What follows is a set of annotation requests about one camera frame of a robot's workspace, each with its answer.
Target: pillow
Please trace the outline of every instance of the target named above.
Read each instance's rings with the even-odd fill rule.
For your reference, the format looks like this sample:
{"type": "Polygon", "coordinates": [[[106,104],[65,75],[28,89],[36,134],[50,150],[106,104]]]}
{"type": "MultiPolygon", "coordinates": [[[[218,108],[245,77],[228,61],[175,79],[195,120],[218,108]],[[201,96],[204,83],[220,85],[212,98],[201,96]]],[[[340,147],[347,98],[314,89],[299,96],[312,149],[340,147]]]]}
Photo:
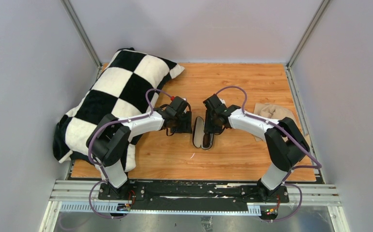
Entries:
{"type": "MultiPolygon", "coordinates": [[[[81,103],[56,125],[54,157],[60,163],[76,159],[89,162],[86,141],[105,115],[130,117],[150,111],[146,92],[151,88],[162,89],[183,70],[177,63],[133,48],[118,50],[81,103]]],[[[158,100],[158,94],[157,91],[149,93],[152,105],[158,100]]],[[[121,158],[125,172],[136,166],[135,145],[140,137],[128,141],[127,155],[121,158]]]]}

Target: gray floor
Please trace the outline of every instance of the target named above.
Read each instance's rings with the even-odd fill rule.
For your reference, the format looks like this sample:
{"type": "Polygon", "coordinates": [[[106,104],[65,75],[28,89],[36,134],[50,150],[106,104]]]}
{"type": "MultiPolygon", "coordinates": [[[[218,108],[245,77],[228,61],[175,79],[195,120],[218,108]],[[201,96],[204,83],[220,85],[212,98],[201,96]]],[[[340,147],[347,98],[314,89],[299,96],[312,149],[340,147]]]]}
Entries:
{"type": "MultiPolygon", "coordinates": [[[[281,217],[292,211],[281,206],[281,217]]],[[[196,216],[196,215],[151,215],[129,214],[125,218],[110,220],[90,213],[62,213],[62,226],[73,228],[90,218],[74,231],[80,232],[334,232],[327,207],[302,206],[293,217],[272,224],[250,216],[196,216]]],[[[59,225],[55,232],[64,231],[59,225]]]]}

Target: wooden table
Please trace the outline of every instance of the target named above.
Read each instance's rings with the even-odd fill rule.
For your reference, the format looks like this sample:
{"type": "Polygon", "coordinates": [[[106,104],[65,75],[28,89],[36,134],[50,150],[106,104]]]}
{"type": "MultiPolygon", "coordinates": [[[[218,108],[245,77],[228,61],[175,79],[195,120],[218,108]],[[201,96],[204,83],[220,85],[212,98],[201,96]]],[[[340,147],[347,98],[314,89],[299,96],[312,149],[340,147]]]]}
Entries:
{"type": "MultiPolygon", "coordinates": [[[[229,85],[247,91],[249,112],[253,112],[257,102],[271,103],[290,109],[297,118],[281,64],[183,63],[182,66],[185,71],[163,90],[187,99],[193,123],[197,116],[205,118],[202,101],[229,85]]],[[[243,93],[237,89],[224,90],[219,97],[226,100],[226,105],[241,105],[244,100],[243,93]]],[[[164,103],[169,103],[169,98],[161,94],[156,105],[164,103]]],[[[258,180],[271,164],[266,143],[256,142],[247,132],[231,129],[215,136],[209,150],[195,148],[191,134],[167,137],[164,130],[149,132],[137,144],[135,160],[136,168],[129,172],[133,179],[258,180]]],[[[310,164],[308,157],[299,163],[310,164]]],[[[99,178],[100,174],[90,164],[77,160],[71,177],[99,178]]],[[[311,169],[298,169],[289,180],[315,181],[315,176],[311,169]]]]}

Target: metal corner post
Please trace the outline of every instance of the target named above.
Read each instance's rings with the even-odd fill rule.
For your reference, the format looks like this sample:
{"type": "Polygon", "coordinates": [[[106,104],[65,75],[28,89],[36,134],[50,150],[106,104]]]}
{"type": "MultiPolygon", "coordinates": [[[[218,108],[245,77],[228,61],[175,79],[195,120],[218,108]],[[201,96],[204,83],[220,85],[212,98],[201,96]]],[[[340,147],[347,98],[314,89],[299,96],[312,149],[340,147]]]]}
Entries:
{"type": "Polygon", "coordinates": [[[92,60],[94,61],[95,65],[97,66],[98,70],[101,69],[102,63],[98,58],[98,55],[95,52],[94,47],[92,46],[87,34],[85,33],[85,30],[79,21],[78,16],[76,15],[76,12],[70,2],[70,0],[61,0],[62,4],[65,7],[65,10],[67,11],[67,14],[69,15],[72,23],[75,26],[76,31],[78,32],[79,36],[81,37],[82,42],[84,43],[86,49],[88,50],[88,53],[90,54],[92,60]]]}
{"type": "Polygon", "coordinates": [[[311,20],[309,26],[307,27],[306,31],[304,32],[300,42],[298,43],[298,46],[296,47],[295,51],[293,52],[292,57],[290,58],[289,62],[287,63],[288,69],[291,69],[293,64],[298,59],[300,52],[302,51],[303,47],[305,46],[306,42],[308,41],[310,35],[312,34],[314,28],[320,21],[323,13],[326,11],[329,3],[331,0],[322,0],[322,3],[320,4],[319,8],[317,9],[316,13],[314,14],[313,19],[311,20]]]}

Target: gray wall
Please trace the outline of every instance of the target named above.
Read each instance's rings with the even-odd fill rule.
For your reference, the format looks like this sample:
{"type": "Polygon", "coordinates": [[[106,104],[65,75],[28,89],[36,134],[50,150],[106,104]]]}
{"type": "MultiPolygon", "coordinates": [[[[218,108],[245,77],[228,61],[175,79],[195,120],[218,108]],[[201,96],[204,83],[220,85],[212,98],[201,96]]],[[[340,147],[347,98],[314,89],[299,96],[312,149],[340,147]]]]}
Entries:
{"type": "Polygon", "coordinates": [[[186,62],[286,62],[321,0],[72,0],[102,61],[122,47],[186,62]]]}
{"type": "Polygon", "coordinates": [[[65,173],[52,156],[54,126],[94,71],[59,0],[0,0],[0,232],[38,230],[65,173]]]}
{"type": "Polygon", "coordinates": [[[294,73],[351,231],[373,231],[373,1],[332,1],[294,73]]]}

